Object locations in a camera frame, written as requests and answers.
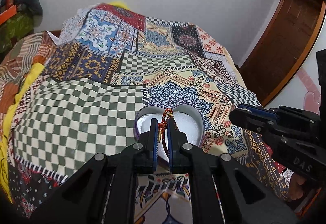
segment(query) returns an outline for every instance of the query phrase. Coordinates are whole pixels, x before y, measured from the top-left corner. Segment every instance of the patchwork bedspread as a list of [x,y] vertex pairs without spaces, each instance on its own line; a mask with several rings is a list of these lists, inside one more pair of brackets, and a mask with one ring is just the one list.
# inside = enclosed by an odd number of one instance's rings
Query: patchwork bedspread
[[[45,68],[6,132],[8,108],[37,62]],[[288,170],[270,158],[260,135],[229,120],[238,104],[260,103],[226,49],[196,25],[100,4],[67,20],[58,46],[47,32],[17,43],[0,73],[0,183],[25,216],[95,153],[133,144],[135,115],[148,104],[195,106],[205,124],[203,150],[231,154],[286,198]],[[187,174],[163,170],[139,183],[137,223],[192,223]]]

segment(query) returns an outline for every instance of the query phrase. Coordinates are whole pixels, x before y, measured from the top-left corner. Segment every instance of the metal screw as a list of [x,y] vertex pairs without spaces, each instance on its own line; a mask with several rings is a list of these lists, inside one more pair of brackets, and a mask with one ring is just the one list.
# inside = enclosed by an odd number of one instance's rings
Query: metal screw
[[222,159],[223,161],[228,162],[228,161],[230,161],[230,160],[232,159],[232,156],[231,156],[230,154],[228,154],[228,153],[223,153],[223,154],[221,155],[221,159]]
[[182,144],[182,148],[184,148],[185,150],[191,150],[192,145],[190,143],[184,143]]
[[242,108],[240,108],[240,109],[242,109],[242,110],[245,110],[245,111],[248,111],[248,112],[250,112],[250,113],[251,113],[251,110],[250,110],[249,108],[246,108],[246,107],[242,107]]
[[135,150],[140,150],[140,149],[143,148],[143,144],[137,142],[137,143],[133,144],[133,148],[134,148]]
[[97,161],[101,161],[105,158],[105,155],[103,153],[97,153],[95,154],[94,156],[94,159],[97,160]]
[[282,136],[281,141],[283,141],[284,143],[287,143],[287,138]]

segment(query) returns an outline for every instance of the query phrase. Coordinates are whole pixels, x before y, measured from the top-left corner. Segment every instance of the checkered pattern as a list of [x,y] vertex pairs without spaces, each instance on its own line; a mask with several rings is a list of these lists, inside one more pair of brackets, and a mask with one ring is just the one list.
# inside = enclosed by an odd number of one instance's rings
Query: checkered pattern
[[240,85],[238,86],[231,86],[231,85],[226,85],[220,82],[216,82],[216,85],[218,89],[222,93],[224,93],[227,97],[230,98],[230,100],[238,106],[241,103],[244,104],[249,104],[253,106],[261,106],[260,102],[258,101],[255,93],[241,87]]
[[167,27],[187,27],[189,25],[189,23],[162,20],[162,19],[158,19],[155,17],[151,17],[151,16],[146,17],[146,21],[149,21],[154,24],[161,25],[161,26],[167,26]]
[[135,142],[142,86],[112,87],[87,78],[48,79],[14,130],[15,152],[71,176],[98,152],[113,155]]
[[170,56],[167,58],[152,58],[142,54],[125,53],[121,64],[121,72],[145,73],[163,67],[191,66],[193,62],[188,55]]

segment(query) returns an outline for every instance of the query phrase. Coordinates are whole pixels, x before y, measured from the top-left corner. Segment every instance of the yellow fabric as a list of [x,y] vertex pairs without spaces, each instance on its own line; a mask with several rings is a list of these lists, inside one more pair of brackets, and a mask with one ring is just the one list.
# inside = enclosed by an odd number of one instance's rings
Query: yellow fabric
[[120,7],[120,8],[123,8],[123,9],[127,9],[130,11],[129,7],[127,6],[126,3],[122,2],[122,1],[112,1],[110,3],[108,3],[110,5],[114,5],[115,7]]
[[7,196],[11,200],[9,185],[8,185],[8,163],[7,163],[7,148],[8,148],[8,136],[10,133],[12,119],[14,118],[17,106],[22,99],[23,95],[35,79],[43,71],[44,65],[41,63],[33,64],[29,74],[26,77],[26,80],[22,86],[22,89],[18,94],[15,95],[15,104],[9,106],[7,114],[3,121],[3,134],[2,142],[0,142],[0,184],[3,190],[6,192]]

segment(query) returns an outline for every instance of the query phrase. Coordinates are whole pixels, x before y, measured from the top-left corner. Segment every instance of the red patterned fabric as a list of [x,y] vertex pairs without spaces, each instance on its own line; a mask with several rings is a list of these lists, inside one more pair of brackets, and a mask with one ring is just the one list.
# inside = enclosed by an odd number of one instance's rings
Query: red patterned fabric
[[125,10],[120,7],[115,7],[106,3],[101,3],[96,9],[105,10],[113,13],[114,15],[120,17],[125,22],[137,28],[138,30],[144,31],[146,27],[146,18],[143,15],[136,14],[129,10]]

